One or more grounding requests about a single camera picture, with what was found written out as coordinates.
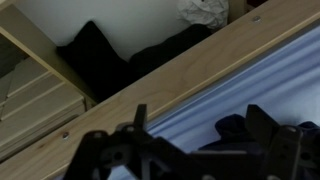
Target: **white fabric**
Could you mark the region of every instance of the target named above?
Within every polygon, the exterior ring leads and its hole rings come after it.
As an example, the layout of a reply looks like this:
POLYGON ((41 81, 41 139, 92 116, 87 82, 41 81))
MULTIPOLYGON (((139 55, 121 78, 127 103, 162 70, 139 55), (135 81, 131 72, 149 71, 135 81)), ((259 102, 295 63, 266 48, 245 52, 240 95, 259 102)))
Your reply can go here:
POLYGON ((210 29, 227 25, 228 0, 179 0, 178 18, 191 24, 207 25, 210 29))

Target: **blue fabric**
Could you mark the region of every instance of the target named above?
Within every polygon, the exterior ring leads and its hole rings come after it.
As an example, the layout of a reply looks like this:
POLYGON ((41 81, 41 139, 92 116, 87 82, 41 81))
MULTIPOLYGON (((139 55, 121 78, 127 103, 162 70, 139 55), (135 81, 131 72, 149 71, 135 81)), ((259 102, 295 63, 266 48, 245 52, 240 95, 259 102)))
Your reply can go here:
MULTIPOLYGON (((245 115, 258 104, 280 124, 320 124, 320 27, 316 27, 231 79, 213 85, 149 124, 185 152, 220 139, 217 120, 245 115)), ((110 179, 131 179, 117 168, 110 179)))

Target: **wooden drawer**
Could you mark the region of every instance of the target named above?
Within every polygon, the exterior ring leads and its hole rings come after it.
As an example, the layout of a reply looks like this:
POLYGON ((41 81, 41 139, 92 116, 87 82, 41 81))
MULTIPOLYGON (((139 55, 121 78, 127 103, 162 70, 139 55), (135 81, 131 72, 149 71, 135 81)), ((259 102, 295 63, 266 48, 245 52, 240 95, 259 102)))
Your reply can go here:
POLYGON ((38 99, 51 93, 57 88, 61 87, 64 83, 53 75, 49 75, 43 80, 24 88, 16 96, 9 97, 1 114, 1 120, 5 120, 21 109, 27 107, 38 99))
POLYGON ((83 101, 79 93, 63 85, 22 108, 0 123, 0 152, 16 143, 26 144, 24 138, 28 136, 37 139, 35 132, 43 127, 53 128, 52 123, 62 123, 57 119, 78 106, 84 106, 83 101))
POLYGON ((49 74, 50 73, 47 69, 31 58, 22 61, 13 71, 12 81, 7 97, 16 95, 24 88, 45 78, 49 74))
POLYGON ((10 146, 3 147, 3 148, 1 147, 0 161, 16 154, 17 152, 31 145, 35 141, 50 134, 52 131, 56 130, 57 128, 77 118, 84 112, 85 112, 85 106, 84 104, 80 103, 73 110, 63 114, 61 117, 58 117, 57 119, 51 120, 44 126, 38 128, 37 131, 33 131, 32 133, 26 134, 21 140, 12 143, 10 146))

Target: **screw hole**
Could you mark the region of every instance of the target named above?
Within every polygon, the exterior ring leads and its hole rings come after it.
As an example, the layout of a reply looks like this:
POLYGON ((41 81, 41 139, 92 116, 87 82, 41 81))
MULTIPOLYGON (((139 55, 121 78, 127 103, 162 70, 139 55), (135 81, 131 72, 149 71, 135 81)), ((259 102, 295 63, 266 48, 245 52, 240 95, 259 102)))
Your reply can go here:
POLYGON ((121 160, 122 159, 122 153, 121 152, 116 152, 113 156, 113 158, 117 161, 121 160))

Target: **black fabric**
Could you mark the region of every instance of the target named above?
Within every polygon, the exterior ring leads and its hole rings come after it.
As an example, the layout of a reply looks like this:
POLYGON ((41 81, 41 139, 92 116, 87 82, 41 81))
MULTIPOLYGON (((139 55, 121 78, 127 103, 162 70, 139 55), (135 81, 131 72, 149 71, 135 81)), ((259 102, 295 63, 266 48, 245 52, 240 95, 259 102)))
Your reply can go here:
POLYGON ((163 43, 134 54, 129 64, 139 77, 143 77, 211 34, 211 31, 204 25, 192 25, 163 43))
MULTIPOLYGON (((304 122, 298 125, 299 129, 303 132, 303 139, 305 142, 312 143, 314 147, 320 146, 320 127, 313 122, 304 122)), ((219 141, 210 143, 206 146, 199 148, 199 150, 242 150, 248 154, 260 158, 263 162, 266 151, 257 143, 251 134, 245 128, 245 118, 240 115, 231 115, 224 117, 215 124, 215 128, 221 136, 219 141)), ((319 179, 319 172, 314 169, 305 167, 298 167, 297 179, 319 179)))
POLYGON ((94 24, 88 22, 67 46, 57 53, 79 74, 103 101, 136 80, 126 61, 113 50, 94 24))

